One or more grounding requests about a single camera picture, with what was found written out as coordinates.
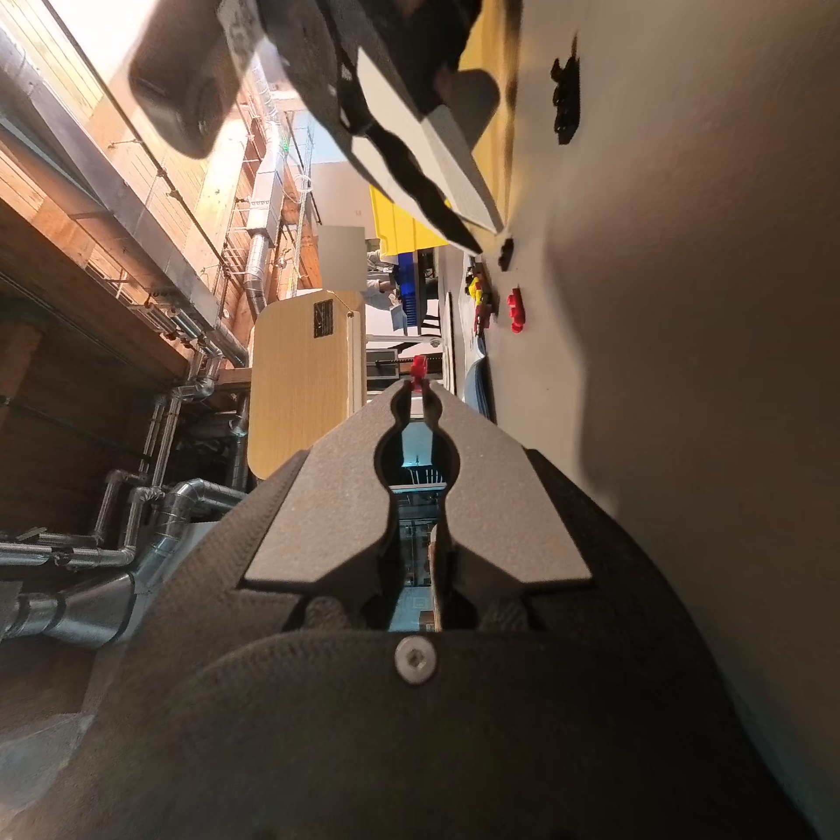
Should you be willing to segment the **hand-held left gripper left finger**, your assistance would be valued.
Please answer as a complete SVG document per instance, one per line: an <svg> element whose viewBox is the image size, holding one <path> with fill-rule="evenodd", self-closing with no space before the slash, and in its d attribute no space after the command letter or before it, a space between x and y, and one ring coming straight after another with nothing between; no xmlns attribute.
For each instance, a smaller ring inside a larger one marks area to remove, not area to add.
<svg viewBox="0 0 840 840"><path fill-rule="evenodd" d="M382 452L410 413L411 382L401 380L311 447L246 585L382 585L380 561L393 531Z"/></svg>

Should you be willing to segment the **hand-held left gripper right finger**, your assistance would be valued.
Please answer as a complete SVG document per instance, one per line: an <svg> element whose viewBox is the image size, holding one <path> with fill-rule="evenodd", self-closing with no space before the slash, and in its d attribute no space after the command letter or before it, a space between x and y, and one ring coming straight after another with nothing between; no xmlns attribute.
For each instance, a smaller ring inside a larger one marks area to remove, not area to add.
<svg viewBox="0 0 840 840"><path fill-rule="evenodd" d="M427 422L455 457L444 499L454 587L565 587L592 579L526 450L438 383Z"/></svg>

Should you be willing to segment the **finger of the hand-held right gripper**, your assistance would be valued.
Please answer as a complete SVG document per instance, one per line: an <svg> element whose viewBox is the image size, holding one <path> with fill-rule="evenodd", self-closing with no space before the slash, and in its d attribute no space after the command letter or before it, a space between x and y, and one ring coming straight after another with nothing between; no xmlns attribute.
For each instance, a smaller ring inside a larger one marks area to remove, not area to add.
<svg viewBox="0 0 840 840"><path fill-rule="evenodd" d="M496 199L473 150L499 99L482 70L458 72L449 100L430 91L416 105L396 70L358 50L356 79L372 122L356 141L356 158L383 192L438 235L467 235L466 223L503 228Z"/></svg>
<svg viewBox="0 0 840 840"><path fill-rule="evenodd" d="M481 246L468 230L455 204L461 208L475 203L484 210L484 179L467 144L461 138L445 143L431 134L431 163L434 173L446 176L443 187L426 176L413 161L403 142L388 132L382 138L392 142L396 152L393 172L381 150L366 134L346 134L348 159L372 188L382 194L406 217L432 232L435 243L454 245L467 254L479 255Z"/></svg>

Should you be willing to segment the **lego instruction booklet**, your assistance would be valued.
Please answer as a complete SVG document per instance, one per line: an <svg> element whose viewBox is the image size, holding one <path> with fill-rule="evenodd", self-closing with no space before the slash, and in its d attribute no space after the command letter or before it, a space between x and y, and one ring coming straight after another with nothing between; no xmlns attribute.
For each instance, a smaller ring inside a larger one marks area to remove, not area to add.
<svg viewBox="0 0 840 840"><path fill-rule="evenodd" d="M461 391L461 399L465 404L488 421L497 423L490 362L483 332L473 333L465 341L465 375Z"/></svg>

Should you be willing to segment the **black red yellow lego assembly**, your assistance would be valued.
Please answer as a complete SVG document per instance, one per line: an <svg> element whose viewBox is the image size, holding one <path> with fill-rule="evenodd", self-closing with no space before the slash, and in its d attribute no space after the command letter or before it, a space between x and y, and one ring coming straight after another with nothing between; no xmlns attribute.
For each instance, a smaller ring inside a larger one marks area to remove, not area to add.
<svg viewBox="0 0 840 840"><path fill-rule="evenodd" d="M490 325L495 302L484 264L473 257L469 258L469 265L465 270L465 294L472 301L474 308L473 333L477 338L481 338Z"/></svg>

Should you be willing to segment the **wooden book stand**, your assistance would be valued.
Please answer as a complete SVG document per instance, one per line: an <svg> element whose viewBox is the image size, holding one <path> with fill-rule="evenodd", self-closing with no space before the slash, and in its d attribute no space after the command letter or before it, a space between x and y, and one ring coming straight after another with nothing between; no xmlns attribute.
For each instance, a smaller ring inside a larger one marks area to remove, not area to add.
<svg viewBox="0 0 840 840"><path fill-rule="evenodd" d="M278 300L253 331L247 462L267 480L368 402L367 350L441 351L440 335L366 330L358 291L310 290Z"/></svg>

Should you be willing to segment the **silver ventilation duct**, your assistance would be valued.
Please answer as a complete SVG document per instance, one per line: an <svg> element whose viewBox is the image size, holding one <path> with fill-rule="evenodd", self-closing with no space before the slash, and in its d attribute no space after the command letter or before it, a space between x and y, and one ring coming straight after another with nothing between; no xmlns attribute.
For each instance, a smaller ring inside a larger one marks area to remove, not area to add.
<svg viewBox="0 0 840 840"><path fill-rule="evenodd" d="M245 268L244 291L253 320L267 306L266 275L270 255L280 232L281 209L284 203L284 170L288 143L279 128L272 124L248 205L246 230L250 236Z"/></svg>
<svg viewBox="0 0 840 840"><path fill-rule="evenodd" d="M249 366L211 290L4 26L1 106L2 150L170 321L205 337L234 366Z"/></svg>
<svg viewBox="0 0 840 840"><path fill-rule="evenodd" d="M130 637L185 557L182 541L195 509L226 514L246 497L242 490L200 478L166 492L137 486L117 549L92 547L84 535L2 542L3 570L82 573L61 591L23 591L22 581L2 581L2 640L46 635L97 649Z"/></svg>

